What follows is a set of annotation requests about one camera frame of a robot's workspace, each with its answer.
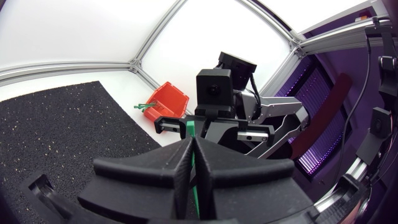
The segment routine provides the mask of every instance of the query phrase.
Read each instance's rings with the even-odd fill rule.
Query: white wall
[[[196,75],[213,68],[221,51],[257,64],[261,89],[289,53],[288,42],[238,1],[188,0],[160,33],[142,61],[160,84],[171,82],[197,105]]]
[[[132,59],[174,0],[10,0],[0,12],[0,69]]]

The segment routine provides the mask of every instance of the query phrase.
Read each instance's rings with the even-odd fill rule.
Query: black cable
[[[369,43],[368,37],[366,37],[366,42],[367,42],[367,45],[368,45],[368,70],[367,70],[367,72],[366,72],[366,78],[365,78],[365,82],[364,82],[363,87],[362,87],[362,91],[361,91],[361,93],[359,94],[359,97],[358,97],[358,99],[356,100],[356,103],[354,104],[353,109],[352,109],[351,112],[349,113],[349,115],[348,115],[348,117],[347,117],[347,120],[346,120],[346,122],[345,122],[345,124],[344,124],[343,139],[341,140],[341,149],[340,149],[340,152],[339,152],[339,153],[340,153],[340,158],[339,158],[339,161],[338,161],[337,171],[336,171],[336,173],[335,173],[335,177],[333,178],[333,182],[331,183],[331,186],[332,186],[332,187],[334,186],[334,184],[335,184],[335,182],[336,182],[336,180],[337,180],[338,174],[340,173],[341,162],[343,161],[344,143],[345,143],[345,139],[346,139],[346,131],[347,131],[347,126],[348,126],[348,123],[349,123],[349,119],[350,119],[351,116],[353,115],[353,113],[354,113],[356,107],[357,107],[358,104],[359,104],[359,101],[361,101],[361,98],[362,98],[362,96],[363,96],[363,93],[365,92],[366,86],[368,85],[369,73],[370,73],[370,70],[371,70],[371,48],[370,48],[370,43]]]
[[[383,161],[381,162],[381,164],[380,164],[380,166],[379,166],[379,169],[380,169],[380,168],[384,165],[384,163],[386,162],[387,156],[388,156],[388,154],[389,154],[390,151],[391,151],[391,147],[392,147],[394,141],[396,140],[397,133],[398,133],[398,131],[397,131],[396,134],[394,135],[394,138],[392,139],[392,142],[391,142],[391,146],[390,146],[390,148],[388,149],[386,155],[384,156]]]
[[[255,119],[258,119],[258,118],[260,117],[260,115],[261,115],[261,99],[260,99],[260,94],[259,94],[259,92],[257,91],[257,86],[256,86],[256,84],[254,83],[254,76],[253,76],[253,73],[252,73],[251,76],[250,76],[250,83],[251,83],[251,87],[252,87],[253,90],[254,90],[254,96],[255,96],[256,101],[257,101],[257,110],[254,112],[254,114],[253,114],[253,116],[252,116],[252,118],[251,118],[251,120],[253,121],[253,120],[255,120]]]
[[[394,144],[394,142],[396,141],[396,137],[397,137],[397,134],[395,135],[394,140],[393,140],[392,143],[391,143],[391,146],[392,146],[392,145]],[[390,169],[390,167],[394,164],[395,160],[397,159],[397,156],[398,156],[398,152],[396,153],[396,156],[394,156],[394,159],[392,160],[392,162],[390,163],[390,165],[387,167],[386,171],[384,171],[384,173],[381,174],[380,177],[379,177],[372,185],[375,185],[379,180],[381,180],[381,178],[387,173],[387,171]]]

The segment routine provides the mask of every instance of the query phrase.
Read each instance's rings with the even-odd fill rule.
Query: camera lens
[[[207,87],[207,93],[212,96],[219,95],[220,88],[218,85],[211,85],[211,86]]]

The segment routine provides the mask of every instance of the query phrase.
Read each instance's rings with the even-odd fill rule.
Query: red bin
[[[155,121],[159,116],[181,118],[187,109],[189,97],[171,83],[166,82],[155,90],[146,103],[155,106],[145,109],[144,116]]]

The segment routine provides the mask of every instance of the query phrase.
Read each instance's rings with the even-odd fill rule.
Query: black foam mat
[[[0,102],[0,190],[21,223],[44,222],[19,189],[36,170],[78,203],[77,195],[94,176],[94,158],[135,156],[158,147],[100,82]],[[188,216],[195,216],[192,203]]]

